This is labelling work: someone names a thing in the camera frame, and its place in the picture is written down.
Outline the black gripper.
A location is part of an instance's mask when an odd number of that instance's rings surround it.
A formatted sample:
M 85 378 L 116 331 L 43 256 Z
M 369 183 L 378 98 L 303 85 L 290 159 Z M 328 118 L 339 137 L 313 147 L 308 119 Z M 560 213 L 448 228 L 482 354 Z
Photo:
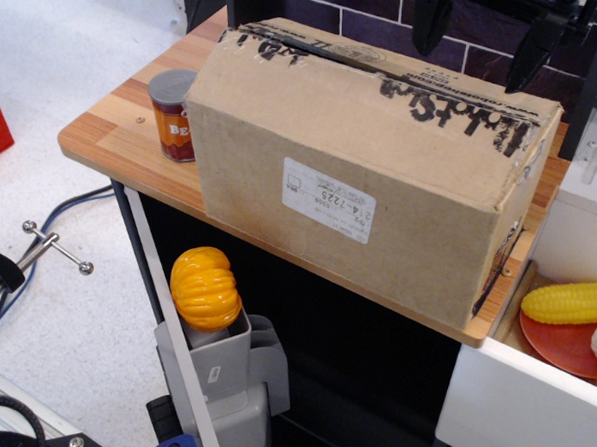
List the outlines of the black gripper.
M 597 0 L 466 0 L 514 19 L 531 23 L 517 47 L 506 78 L 506 93 L 522 92 L 549 60 L 562 38 L 562 26 L 588 25 Z M 423 56 L 445 35 L 452 0 L 414 0 L 411 39 Z

